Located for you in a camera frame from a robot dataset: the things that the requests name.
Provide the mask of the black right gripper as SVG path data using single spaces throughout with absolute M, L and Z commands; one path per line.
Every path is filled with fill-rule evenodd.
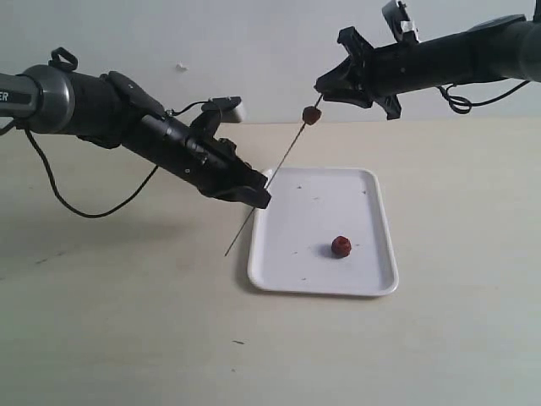
M 373 47 L 352 26 L 340 30 L 337 42 L 346 49 L 347 57 L 316 80 L 314 88 L 323 94 L 323 100 L 361 108 L 377 104 L 388 120 L 400 118 L 399 91 L 384 91 L 382 86 L 400 77 L 402 70 L 397 68 L 393 74 L 391 65 L 401 51 L 408 51 L 413 45 L 395 42 L 385 47 Z

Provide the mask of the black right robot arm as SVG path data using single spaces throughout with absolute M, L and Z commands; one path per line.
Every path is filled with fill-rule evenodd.
M 539 8 L 531 19 L 512 14 L 430 41 L 419 40 L 404 2 L 389 1 L 381 12 L 394 43 L 373 47 L 354 27 L 340 30 L 347 57 L 314 85 L 324 101 L 379 105 L 394 120 L 402 115 L 400 94 L 436 88 L 453 112 L 468 114 L 476 103 L 451 95 L 451 88 L 519 80 L 520 90 L 540 81 Z

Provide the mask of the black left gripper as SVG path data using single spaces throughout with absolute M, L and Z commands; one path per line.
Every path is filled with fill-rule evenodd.
M 265 209 L 271 195 L 267 177 L 238 158 L 236 146 L 214 138 L 210 130 L 191 128 L 175 118 L 144 116 L 121 145 L 193 185 L 202 195 Z

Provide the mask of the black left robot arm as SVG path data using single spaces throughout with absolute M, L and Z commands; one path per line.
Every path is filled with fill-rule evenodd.
M 202 195 L 264 209 L 267 178 L 215 139 L 221 118 L 202 112 L 186 125 L 130 78 L 99 77 L 35 65 L 1 76 L 1 114 L 19 129 L 66 134 L 106 149 L 122 146 L 193 185 Z

